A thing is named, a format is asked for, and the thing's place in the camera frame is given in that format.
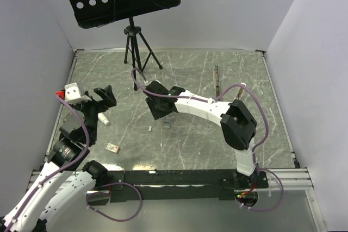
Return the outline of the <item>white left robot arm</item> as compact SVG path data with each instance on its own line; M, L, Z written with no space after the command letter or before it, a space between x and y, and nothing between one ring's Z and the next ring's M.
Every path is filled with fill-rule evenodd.
M97 140L98 115L116 106L110 85L95 88L96 101L79 84L65 86L56 98L70 113L60 126L59 140L53 146L38 178L20 202L1 218L1 231L47 231L48 226L70 207L78 193L100 190L108 181L107 169L91 161L83 167L71 185L61 184L78 169Z

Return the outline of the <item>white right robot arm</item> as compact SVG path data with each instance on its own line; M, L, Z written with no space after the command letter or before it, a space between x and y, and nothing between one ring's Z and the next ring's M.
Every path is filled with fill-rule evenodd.
M241 187L250 187L256 182L253 147L257 122L241 100L215 101L178 86L168 90L156 80L145 87L144 93L155 120L176 112L194 115L217 124L225 142L235 153L237 169L234 180Z

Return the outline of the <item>grey staple tray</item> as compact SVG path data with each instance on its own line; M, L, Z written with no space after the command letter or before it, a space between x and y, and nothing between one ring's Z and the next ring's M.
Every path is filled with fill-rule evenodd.
M171 127L171 119L170 118L168 118L168 117L164 118L163 127L164 128L170 128Z

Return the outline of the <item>small staple box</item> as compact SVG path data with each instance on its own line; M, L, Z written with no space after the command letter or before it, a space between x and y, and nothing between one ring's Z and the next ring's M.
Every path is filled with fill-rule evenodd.
M115 154L117 154L120 150L119 146L114 145L112 143L108 143L105 149Z

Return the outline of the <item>beige stapler top part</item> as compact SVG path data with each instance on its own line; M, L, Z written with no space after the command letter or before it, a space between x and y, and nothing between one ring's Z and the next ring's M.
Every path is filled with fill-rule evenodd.
M235 95L235 99L241 100L245 91L246 83L240 83L240 87L237 90Z

